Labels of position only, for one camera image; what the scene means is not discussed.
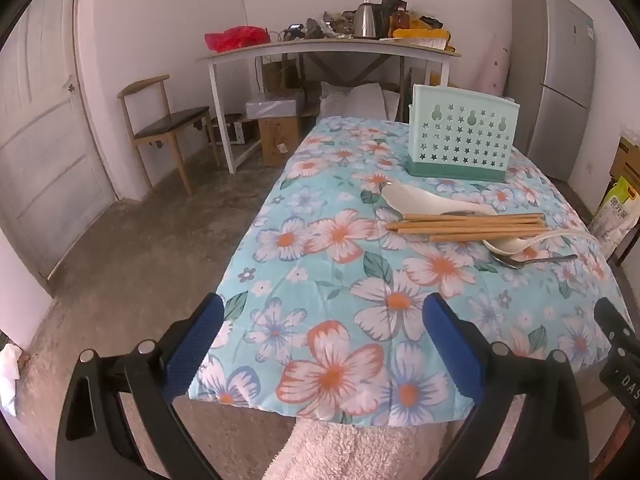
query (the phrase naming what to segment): refrigerator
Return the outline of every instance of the refrigerator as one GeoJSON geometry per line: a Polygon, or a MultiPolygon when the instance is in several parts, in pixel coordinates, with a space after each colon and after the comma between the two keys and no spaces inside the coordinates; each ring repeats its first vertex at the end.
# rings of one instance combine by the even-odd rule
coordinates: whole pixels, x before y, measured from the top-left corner
{"type": "Polygon", "coordinates": [[[513,145],[568,180],[580,150],[595,70],[593,20],[569,0],[511,0],[505,95],[520,105],[513,145]]]}

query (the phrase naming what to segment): chair leg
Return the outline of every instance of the chair leg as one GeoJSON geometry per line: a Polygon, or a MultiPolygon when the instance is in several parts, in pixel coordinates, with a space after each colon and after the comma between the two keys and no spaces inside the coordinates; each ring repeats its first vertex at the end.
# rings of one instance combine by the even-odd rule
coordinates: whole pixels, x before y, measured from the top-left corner
{"type": "Polygon", "coordinates": [[[180,146],[178,146],[178,140],[175,138],[175,132],[169,132],[167,134],[167,139],[169,140],[169,145],[171,146],[171,152],[174,156],[175,165],[178,167],[180,178],[182,179],[182,183],[184,184],[184,189],[187,191],[187,194],[189,196],[193,196],[191,184],[189,184],[187,172],[184,169],[184,161],[182,160],[182,154],[180,153],[180,146]]]}
{"type": "Polygon", "coordinates": [[[211,114],[209,111],[204,115],[204,118],[207,121],[207,131],[209,132],[209,140],[211,141],[213,157],[216,160],[217,167],[220,167],[220,155],[218,154],[218,147],[216,146],[216,137],[213,135],[213,124],[211,123],[211,114]]]}
{"type": "Polygon", "coordinates": [[[149,191],[152,192],[154,190],[154,187],[151,184],[151,179],[149,178],[149,173],[146,170],[145,161],[142,160],[142,155],[140,154],[140,146],[138,144],[134,144],[133,145],[133,152],[136,155],[136,158],[137,158],[138,163],[140,165],[140,169],[142,169],[142,175],[145,178],[145,182],[149,186],[149,191]]]}

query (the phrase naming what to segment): spoon handle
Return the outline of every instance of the spoon handle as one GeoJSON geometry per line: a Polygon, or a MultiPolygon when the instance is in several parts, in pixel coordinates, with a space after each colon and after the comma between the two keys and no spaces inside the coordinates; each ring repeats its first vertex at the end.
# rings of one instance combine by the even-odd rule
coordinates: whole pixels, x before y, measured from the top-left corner
{"type": "Polygon", "coordinates": [[[550,258],[535,258],[533,260],[525,260],[526,264],[536,264],[540,262],[570,262],[578,257],[577,254],[568,254],[567,256],[552,256],[550,258]]]}

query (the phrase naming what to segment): metal spoon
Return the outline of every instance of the metal spoon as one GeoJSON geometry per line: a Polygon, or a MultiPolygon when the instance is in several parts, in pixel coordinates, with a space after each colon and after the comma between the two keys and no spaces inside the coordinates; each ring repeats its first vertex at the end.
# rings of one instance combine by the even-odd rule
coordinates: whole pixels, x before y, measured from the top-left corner
{"type": "Polygon", "coordinates": [[[524,260],[522,262],[518,260],[514,260],[510,256],[503,256],[502,254],[494,254],[490,253],[491,256],[498,260],[505,267],[509,267],[510,269],[521,269],[525,265],[529,264],[538,264],[542,262],[570,262],[571,260],[575,260],[578,256],[577,254],[568,254],[567,256],[552,256],[551,258],[535,258],[533,260],[524,260]]]}

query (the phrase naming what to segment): chair backrest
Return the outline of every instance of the chair backrest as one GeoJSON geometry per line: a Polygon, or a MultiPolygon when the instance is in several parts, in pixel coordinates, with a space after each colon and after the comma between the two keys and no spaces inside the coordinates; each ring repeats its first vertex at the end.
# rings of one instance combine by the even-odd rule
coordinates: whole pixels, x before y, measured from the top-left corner
{"type": "Polygon", "coordinates": [[[124,114],[124,121],[127,125],[127,130],[129,131],[129,135],[131,139],[133,139],[133,127],[131,126],[131,118],[129,117],[129,111],[127,110],[127,102],[125,101],[125,97],[128,95],[135,94],[140,92],[141,90],[155,85],[156,83],[160,83],[160,92],[162,94],[162,104],[164,105],[164,111],[167,115],[171,113],[169,109],[169,101],[166,98],[166,89],[164,88],[164,82],[166,79],[169,79],[168,74],[159,75],[156,77],[150,77],[149,79],[141,79],[140,81],[135,81],[130,85],[124,87],[120,92],[118,92],[118,99],[120,99],[120,103],[122,104],[122,113],[124,114]]]}

